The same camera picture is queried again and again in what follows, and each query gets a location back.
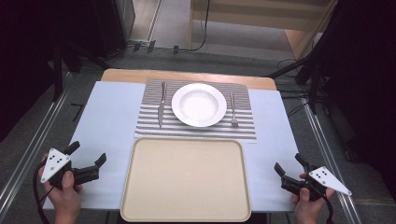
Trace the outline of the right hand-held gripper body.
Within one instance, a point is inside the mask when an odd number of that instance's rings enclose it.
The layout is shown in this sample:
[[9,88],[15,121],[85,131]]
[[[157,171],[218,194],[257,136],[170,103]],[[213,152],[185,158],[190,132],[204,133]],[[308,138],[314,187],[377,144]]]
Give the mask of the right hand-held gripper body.
[[352,195],[352,192],[325,166],[310,171],[303,180],[291,178],[281,171],[281,188],[295,195],[299,195],[301,189],[306,188],[310,191],[311,202],[323,198],[327,189],[334,189],[347,196]]

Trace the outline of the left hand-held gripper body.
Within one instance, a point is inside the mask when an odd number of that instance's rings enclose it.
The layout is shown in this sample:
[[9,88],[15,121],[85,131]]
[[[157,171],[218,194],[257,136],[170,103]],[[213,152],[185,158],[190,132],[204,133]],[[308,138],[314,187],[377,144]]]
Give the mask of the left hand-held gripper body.
[[82,185],[99,178],[97,164],[85,168],[73,168],[71,157],[52,148],[45,160],[45,167],[40,177],[41,183],[50,183],[57,189],[63,188],[64,173],[70,171],[74,176],[74,185]]

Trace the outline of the silver fork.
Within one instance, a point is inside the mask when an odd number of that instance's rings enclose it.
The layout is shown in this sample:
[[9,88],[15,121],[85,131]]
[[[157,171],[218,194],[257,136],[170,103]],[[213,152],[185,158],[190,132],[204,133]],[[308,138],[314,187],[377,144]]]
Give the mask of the silver fork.
[[232,107],[232,113],[233,113],[233,116],[231,119],[231,124],[233,127],[237,128],[237,127],[239,127],[239,125],[238,125],[238,120],[235,115],[234,95],[232,92],[230,93],[230,98],[231,98],[231,107]]

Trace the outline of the silver table knife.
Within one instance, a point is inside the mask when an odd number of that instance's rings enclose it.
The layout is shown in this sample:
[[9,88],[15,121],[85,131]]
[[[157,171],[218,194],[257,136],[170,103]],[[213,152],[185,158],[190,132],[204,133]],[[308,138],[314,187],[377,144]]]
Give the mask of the silver table knife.
[[166,91],[167,91],[167,83],[163,82],[162,83],[162,99],[160,102],[160,105],[158,107],[158,124],[161,129],[163,126],[163,111],[164,111],[164,106],[165,106],[165,97],[166,97]]

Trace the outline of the beige plastic tray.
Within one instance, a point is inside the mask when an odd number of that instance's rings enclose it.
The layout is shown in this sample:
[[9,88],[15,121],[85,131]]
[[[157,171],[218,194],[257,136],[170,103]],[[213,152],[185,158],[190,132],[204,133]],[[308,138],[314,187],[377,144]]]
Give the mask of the beige plastic tray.
[[140,138],[121,217],[129,222],[244,222],[251,214],[241,145],[233,140]]

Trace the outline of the person's right hand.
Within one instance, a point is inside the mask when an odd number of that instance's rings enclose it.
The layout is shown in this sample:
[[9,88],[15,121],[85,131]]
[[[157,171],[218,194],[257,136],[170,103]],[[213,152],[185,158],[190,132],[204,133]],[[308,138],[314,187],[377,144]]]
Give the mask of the person's right hand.
[[321,210],[327,204],[324,199],[312,202],[310,200],[310,191],[307,188],[301,188],[299,195],[292,194],[291,198],[295,204],[295,220],[296,218],[318,220]]

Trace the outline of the person's left hand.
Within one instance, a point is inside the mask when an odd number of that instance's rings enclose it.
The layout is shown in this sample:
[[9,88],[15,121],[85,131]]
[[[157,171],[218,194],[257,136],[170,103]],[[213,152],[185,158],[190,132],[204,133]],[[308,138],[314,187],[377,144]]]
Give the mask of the person's left hand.
[[79,193],[83,190],[82,185],[74,185],[74,176],[70,171],[64,173],[63,188],[53,188],[50,183],[44,183],[43,187],[49,194],[49,199],[55,209],[55,216],[79,216],[81,201]]

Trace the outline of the pale blue table sheet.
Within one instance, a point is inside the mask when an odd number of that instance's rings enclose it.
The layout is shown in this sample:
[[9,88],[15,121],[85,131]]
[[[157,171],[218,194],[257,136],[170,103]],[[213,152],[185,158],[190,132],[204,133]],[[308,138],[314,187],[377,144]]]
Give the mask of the pale blue table sheet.
[[[81,193],[86,209],[120,208],[139,109],[146,84],[98,81],[85,106],[73,138],[79,149],[71,160],[86,166],[105,153],[107,161],[98,180],[85,185]],[[247,167],[250,204],[255,212],[289,212],[293,205],[289,192],[280,187],[274,170],[278,162],[289,175],[303,168],[295,160],[297,146],[278,91],[247,89],[257,141],[242,145]]]

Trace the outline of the grey striped placemat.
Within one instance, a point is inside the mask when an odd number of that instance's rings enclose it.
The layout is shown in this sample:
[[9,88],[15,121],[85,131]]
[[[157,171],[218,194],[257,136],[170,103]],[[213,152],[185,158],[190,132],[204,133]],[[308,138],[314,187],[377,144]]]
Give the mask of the grey striped placemat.
[[[163,111],[163,126],[158,124],[158,107],[162,99],[162,83],[167,83],[165,106]],[[192,127],[181,122],[173,113],[172,98],[181,87],[204,83],[218,89],[226,99],[227,111],[223,119],[209,127]],[[231,124],[233,116],[230,93],[234,95],[235,115],[239,127]],[[216,82],[193,82],[188,80],[160,80],[150,79],[146,83],[142,103],[139,109],[137,124],[134,130],[136,137],[187,137],[187,138],[211,138],[232,139],[248,143],[257,141],[254,118],[250,104],[248,88],[242,84],[216,83]]]

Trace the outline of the black metal stand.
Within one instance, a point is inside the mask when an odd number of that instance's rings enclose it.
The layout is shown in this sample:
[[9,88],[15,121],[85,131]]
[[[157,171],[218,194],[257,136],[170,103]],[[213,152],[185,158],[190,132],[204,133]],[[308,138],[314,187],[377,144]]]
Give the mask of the black metal stand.
[[78,73],[82,68],[82,63],[78,59],[78,55],[82,55],[92,63],[95,63],[103,69],[109,69],[110,66],[95,57],[93,54],[85,50],[72,41],[58,41],[53,48],[53,75],[54,75],[54,95],[53,102],[56,102],[64,91],[63,69],[65,63],[70,72]]
[[310,90],[308,93],[308,106],[314,115],[317,114],[316,103],[318,102],[318,89],[319,80],[321,76],[322,60],[326,55],[326,50],[322,47],[314,47],[314,49],[309,52],[302,59],[297,60],[294,63],[281,68],[280,70],[266,75],[266,77],[275,79],[282,75],[287,74],[293,69],[300,68],[296,78],[294,79],[297,85],[303,85],[308,80],[310,80]]

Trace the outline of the white deep plate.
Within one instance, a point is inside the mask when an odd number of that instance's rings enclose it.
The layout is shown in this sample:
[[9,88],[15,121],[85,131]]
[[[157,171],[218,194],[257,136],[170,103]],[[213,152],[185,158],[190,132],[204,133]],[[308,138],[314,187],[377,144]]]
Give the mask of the white deep plate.
[[223,119],[227,111],[227,102],[215,87],[193,83],[175,92],[172,110],[184,124],[203,128],[215,125]]

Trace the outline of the black curtain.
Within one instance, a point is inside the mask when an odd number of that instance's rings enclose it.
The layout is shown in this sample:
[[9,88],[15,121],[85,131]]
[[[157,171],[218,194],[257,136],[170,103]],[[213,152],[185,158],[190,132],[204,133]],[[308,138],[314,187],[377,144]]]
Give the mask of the black curtain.
[[346,145],[396,201],[396,0],[338,0],[318,55]]
[[69,41],[69,0],[0,0],[0,142],[54,84],[53,48]]

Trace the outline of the dark cabinet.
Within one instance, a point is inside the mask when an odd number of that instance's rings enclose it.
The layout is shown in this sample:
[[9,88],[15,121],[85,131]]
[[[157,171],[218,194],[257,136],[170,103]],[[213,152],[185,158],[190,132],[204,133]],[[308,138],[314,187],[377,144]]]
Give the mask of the dark cabinet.
[[126,49],[134,26],[133,0],[92,0],[99,34],[99,55],[108,58]]

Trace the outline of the metal floor rail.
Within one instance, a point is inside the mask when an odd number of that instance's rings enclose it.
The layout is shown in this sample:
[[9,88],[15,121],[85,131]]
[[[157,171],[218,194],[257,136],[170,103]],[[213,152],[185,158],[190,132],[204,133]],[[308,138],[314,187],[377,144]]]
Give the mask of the metal floor rail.
[[[332,172],[332,174],[348,189],[349,186],[346,184],[346,181],[342,177],[340,169],[338,168],[337,162],[332,154],[331,147],[325,137],[324,132],[322,131],[321,125],[318,120],[318,116],[315,115],[309,107],[308,102],[304,102],[304,111],[309,120],[311,129],[313,130],[314,136],[317,139],[318,146],[326,164],[326,167]],[[361,222],[361,217],[359,212],[357,211],[356,205],[353,201],[351,195],[347,195],[342,192],[337,193],[337,197],[342,205],[344,213],[346,215],[346,220],[348,224],[363,224]]]
[[52,101],[54,89],[50,87],[0,143],[0,223],[13,207],[25,178],[31,190],[29,173],[41,154],[48,151],[44,142],[77,77],[77,73],[71,72],[64,75],[64,90],[58,99]]

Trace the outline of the light wooden furniture frame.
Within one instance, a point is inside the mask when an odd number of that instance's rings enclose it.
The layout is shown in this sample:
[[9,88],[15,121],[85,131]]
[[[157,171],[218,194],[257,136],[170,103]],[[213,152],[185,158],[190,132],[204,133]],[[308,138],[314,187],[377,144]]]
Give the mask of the light wooden furniture frame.
[[191,0],[192,22],[208,20],[283,29],[294,57],[302,59],[318,33],[326,30],[338,0]]

